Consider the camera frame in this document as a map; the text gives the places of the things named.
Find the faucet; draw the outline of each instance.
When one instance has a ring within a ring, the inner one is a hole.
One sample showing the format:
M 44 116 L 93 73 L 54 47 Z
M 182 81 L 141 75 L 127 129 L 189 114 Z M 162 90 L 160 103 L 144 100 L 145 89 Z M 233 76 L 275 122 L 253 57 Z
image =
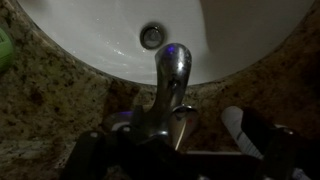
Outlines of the faucet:
M 168 121 L 174 109 L 181 105 L 187 88 L 191 59 L 190 51 L 178 43 L 168 44 L 156 53 L 157 94 L 155 102 L 147 112 L 143 112 L 142 107 L 136 108 L 131 125 L 139 128 L 149 137 L 163 136 L 167 139 Z

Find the speckled countertop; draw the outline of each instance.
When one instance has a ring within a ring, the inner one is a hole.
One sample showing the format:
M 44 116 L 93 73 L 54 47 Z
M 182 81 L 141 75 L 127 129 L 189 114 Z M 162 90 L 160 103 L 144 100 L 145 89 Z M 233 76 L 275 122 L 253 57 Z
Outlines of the speckled countertop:
M 82 132 L 108 115 L 152 105 L 154 86 L 131 83 L 77 60 L 50 40 L 16 0 L 0 1 L 0 24 L 16 45 L 0 74 L 0 179 L 57 179 Z M 253 107 L 308 138 L 320 135 L 320 0 L 274 52 L 224 79 L 190 86 L 201 114 L 185 149 L 237 150 L 220 120 L 230 105 Z

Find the sink drain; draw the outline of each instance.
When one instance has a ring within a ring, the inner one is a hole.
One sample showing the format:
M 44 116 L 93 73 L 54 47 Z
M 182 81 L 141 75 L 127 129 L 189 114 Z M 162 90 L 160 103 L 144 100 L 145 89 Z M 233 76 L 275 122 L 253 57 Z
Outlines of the sink drain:
M 165 39 L 163 28 L 158 24 L 149 24 L 144 27 L 140 34 L 140 43 L 146 49 L 156 49 L 160 47 Z

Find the white sink basin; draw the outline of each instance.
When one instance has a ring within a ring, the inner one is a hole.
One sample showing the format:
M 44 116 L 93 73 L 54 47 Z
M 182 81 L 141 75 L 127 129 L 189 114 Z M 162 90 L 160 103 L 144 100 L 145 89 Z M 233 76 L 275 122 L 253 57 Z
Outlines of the white sink basin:
M 313 0 L 18 0 L 62 48 L 87 64 L 129 81 L 157 84 L 154 55 L 139 41 L 161 24 L 168 43 L 193 56 L 189 84 L 235 73 L 274 50 Z

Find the chrome faucet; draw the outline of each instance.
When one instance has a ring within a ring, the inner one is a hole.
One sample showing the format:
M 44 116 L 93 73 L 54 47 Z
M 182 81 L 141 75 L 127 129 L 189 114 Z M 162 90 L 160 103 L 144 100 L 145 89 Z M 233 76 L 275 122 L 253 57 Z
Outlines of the chrome faucet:
M 168 137 L 168 121 L 180 106 L 191 71 L 190 51 L 182 44 L 168 44 L 155 55 L 157 65 L 157 95 L 152 108 L 139 113 L 131 125 L 151 136 Z

